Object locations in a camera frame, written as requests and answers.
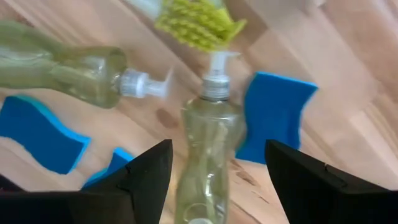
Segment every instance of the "pump bottle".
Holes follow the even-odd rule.
[[[242,108],[229,99],[225,64],[230,52],[215,52],[203,91],[182,108],[189,146],[179,180],[175,224],[225,224],[228,216],[228,161],[244,133]]]
[[[69,47],[38,30],[14,21],[0,21],[0,87],[48,88],[102,108],[120,96],[165,97],[164,82],[127,68],[117,47]]]

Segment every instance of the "plastic bottle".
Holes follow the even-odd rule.
[[[127,68],[117,47],[69,47],[40,31],[14,21],[0,21],[0,87],[48,88],[102,108],[120,96],[165,97],[164,82]]]
[[[202,95],[182,108],[189,157],[178,183],[175,224],[226,223],[228,161],[245,130],[242,107],[228,101],[229,76],[224,67],[232,55],[213,54]]]

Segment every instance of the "wooden countertop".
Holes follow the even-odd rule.
[[[320,90],[302,123],[302,151],[398,189],[398,2],[396,0],[229,0],[248,26],[231,48],[233,100],[242,101],[258,70],[315,82]],[[155,30],[122,0],[0,0],[0,15],[24,21],[71,45],[117,45],[139,69],[163,79],[175,68],[171,100],[123,99],[102,110],[51,90],[24,91],[63,123],[93,137],[78,167],[57,175],[20,145],[0,139],[0,173],[29,190],[79,189],[110,161],[116,146],[138,156],[163,139],[174,143],[174,167],[161,223],[173,223],[174,196],[187,150],[180,105],[193,98],[208,55]],[[1,89],[2,98],[18,91]],[[232,161],[229,223],[288,223],[266,166]]]

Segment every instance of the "white pump head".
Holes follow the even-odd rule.
[[[229,57],[238,56],[234,52],[214,52],[211,57],[210,71],[203,78],[202,96],[211,100],[229,98],[229,76],[226,74],[226,61]]]
[[[169,84],[172,75],[173,69],[170,69],[166,80],[160,82],[150,79],[148,73],[129,69],[121,77],[120,94],[136,98],[144,98],[146,95],[152,95],[164,99],[169,93]]]
[[[141,10],[153,21],[159,16],[162,7],[162,0],[126,0],[134,7]]]

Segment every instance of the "dish brush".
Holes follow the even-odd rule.
[[[205,52],[222,50],[243,29],[221,0],[126,0],[179,42]]]

